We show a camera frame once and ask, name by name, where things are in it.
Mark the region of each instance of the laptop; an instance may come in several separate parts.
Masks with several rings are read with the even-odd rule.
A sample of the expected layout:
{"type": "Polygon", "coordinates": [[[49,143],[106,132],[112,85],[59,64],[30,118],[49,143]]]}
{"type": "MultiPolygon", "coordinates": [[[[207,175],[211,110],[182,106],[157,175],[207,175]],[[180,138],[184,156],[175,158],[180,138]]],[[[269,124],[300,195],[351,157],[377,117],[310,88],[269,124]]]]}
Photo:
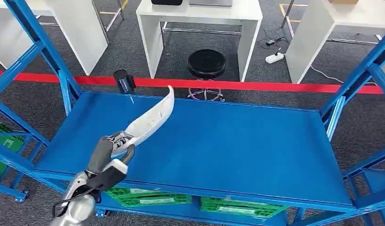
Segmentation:
{"type": "Polygon", "coordinates": [[[190,5],[200,6],[232,6],[233,0],[189,0],[190,5]]]}

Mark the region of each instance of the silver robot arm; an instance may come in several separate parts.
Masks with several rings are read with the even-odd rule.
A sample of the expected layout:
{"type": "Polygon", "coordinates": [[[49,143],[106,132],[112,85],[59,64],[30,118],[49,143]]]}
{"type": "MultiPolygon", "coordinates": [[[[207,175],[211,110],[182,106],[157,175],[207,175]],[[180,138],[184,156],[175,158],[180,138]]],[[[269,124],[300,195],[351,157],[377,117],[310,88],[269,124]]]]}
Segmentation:
{"type": "Polygon", "coordinates": [[[135,145],[125,145],[132,136],[117,133],[102,137],[85,171],[78,173],[69,183],[61,201],[52,207],[54,217],[50,226],[87,226],[95,211],[96,203],[100,203],[100,193],[114,187],[127,174],[127,163],[134,155],[135,145]],[[114,151],[127,146],[125,155],[110,161],[114,151]],[[56,207],[62,211],[57,215],[56,207]]]}

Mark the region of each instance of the power strip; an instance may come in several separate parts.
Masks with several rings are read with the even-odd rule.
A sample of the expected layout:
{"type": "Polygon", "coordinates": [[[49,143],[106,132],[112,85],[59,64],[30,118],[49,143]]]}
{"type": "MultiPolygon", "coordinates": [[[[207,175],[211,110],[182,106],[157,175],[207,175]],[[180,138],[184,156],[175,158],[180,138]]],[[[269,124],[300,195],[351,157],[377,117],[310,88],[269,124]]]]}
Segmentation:
{"type": "Polygon", "coordinates": [[[282,60],[282,59],[284,59],[284,54],[277,53],[277,54],[273,54],[273,55],[266,57],[266,62],[269,64],[272,64],[272,63],[277,62],[277,61],[282,60]]]}

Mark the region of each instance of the white desk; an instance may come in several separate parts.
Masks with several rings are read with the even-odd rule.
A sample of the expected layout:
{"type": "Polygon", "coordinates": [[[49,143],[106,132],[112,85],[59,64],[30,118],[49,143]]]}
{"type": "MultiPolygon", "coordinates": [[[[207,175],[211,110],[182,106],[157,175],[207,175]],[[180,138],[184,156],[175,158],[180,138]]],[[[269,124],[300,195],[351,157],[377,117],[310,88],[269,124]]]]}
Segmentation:
{"type": "Polygon", "coordinates": [[[385,34],[385,0],[311,0],[286,53],[292,83],[302,81],[332,31],[385,34]]]}
{"type": "MultiPolygon", "coordinates": [[[[83,70],[89,75],[107,48],[91,0],[27,0],[35,15],[53,16],[83,70]]],[[[0,64],[9,68],[32,44],[0,0],[0,64]]]]}
{"type": "Polygon", "coordinates": [[[190,6],[188,0],[180,6],[160,6],[142,0],[137,18],[151,78],[163,51],[160,21],[242,25],[238,65],[240,80],[244,81],[263,16],[258,0],[235,0],[232,7],[190,6]]]}

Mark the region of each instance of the gray carpet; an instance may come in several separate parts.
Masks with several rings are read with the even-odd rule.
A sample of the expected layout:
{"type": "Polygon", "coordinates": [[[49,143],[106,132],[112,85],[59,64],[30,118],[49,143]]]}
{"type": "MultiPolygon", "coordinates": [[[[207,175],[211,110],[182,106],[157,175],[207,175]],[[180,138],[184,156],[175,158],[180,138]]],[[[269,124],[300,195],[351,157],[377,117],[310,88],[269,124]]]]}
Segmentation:
{"type": "MultiPolygon", "coordinates": [[[[263,21],[258,35],[258,42],[247,74],[247,81],[272,81],[290,82],[287,65],[280,61],[271,65],[265,63],[264,58],[275,52],[276,47],[264,49],[266,36],[279,38],[286,36],[291,40],[287,29],[280,29],[282,14],[279,9],[280,3],[288,3],[287,0],[260,0],[263,12],[263,21]]],[[[306,0],[297,0],[296,4],[305,4],[306,0]]],[[[139,0],[130,0],[125,9],[126,20],[117,19],[112,30],[109,32],[111,45],[103,54],[94,69],[92,76],[110,76],[117,69],[127,69],[136,77],[149,77],[147,62],[145,59],[142,40],[138,28],[135,10],[139,0]]],[[[114,11],[115,1],[101,0],[98,3],[101,11],[114,11]]],[[[299,20],[304,12],[304,7],[294,7],[291,19],[299,20]]],[[[103,15],[108,23],[111,19],[103,15]]],[[[219,29],[237,31],[237,26],[221,26],[207,24],[179,24],[172,23],[169,27],[196,28],[196,29],[219,29]]],[[[74,53],[67,44],[63,34],[55,27],[45,27],[50,38],[66,61],[70,70],[75,75],[83,75],[74,53]]],[[[332,37],[376,41],[373,36],[364,36],[347,33],[332,33],[332,37]]],[[[223,53],[228,62],[228,68],[221,80],[237,81],[237,48],[238,38],[222,35],[195,35],[188,33],[167,33],[166,48],[162,56],[156,74],[157,78],[182,78],[194,79],[186,69],[186,59],[189,53],[202,48],[213,48],[223,53]]],[[[281,52],[285,52],[288,43],[280,42],[281,52]]],[[[372,46],[351,45],[341,43],[326,43],[319,53],[313,66],[329,76],[345,80],[349,72],[365,57],[372,46]]],[[[51,73],[42,58],[36,59],[27,69],[34,73],[51,73]]],[[[309,70],[303,83],[326,83],[335,84],[333,80],[322,77],[319,73],[309,70]]],[[[105,90],[117,92],[116,87],[106,86],[83,86],[83,89],[105,90]]],[[[165,89],[137,88],[137,93],[145,95],[163,96],[165,89]]],[[[176,97],[184,98],[187,91],[176,89],[176,97]]],[[[257,92],[225,90],[227,101],[253,103],[264,105],[296,106],[305,108],[320,108],[330,97],[329,94],[318,93],[279,93],[279,92],[257,92]]],[[[35,127],[48,138],[52,138],[64,120],[64,108],[57,84],[13,82],[0,96],[0,100],[18,113],[23,119],[35,127]]],[[[344,109],[339,121],[332,146],[335,151],[341,171],[369,157],[377,150],[385,146],[385,99],[380,95],[357,95],[344,109]]],[[[362,181],[359,190],[366,194],[367,188],[362,181]]],[[[30,191],[29,198],[24,203],[15,203],[12,197],[0,194],[0,224],[10,226],[40,226],[48,225],[50,219],[50,206],[60,196],[58,193],[46,186],[24,177],[20,182],[19,189],[30,191]]],[[[289,209],[290,218],[295,209],[289,209]]],[[[309,210],[305,217],[317,213],[309,210]]],[[[372,214],[375,225],[382,225],[380,217],[372,214]]],[[[142,215],[114,213],[105,219],[94,219],[92,225],[100,226],[183,226],[183,225],[205,225],[196,222],[179,221],[166,218],[155,218],[142,215]]],[[[361,226],[360,218],[353,218],[336,225],[361,226]]]]}

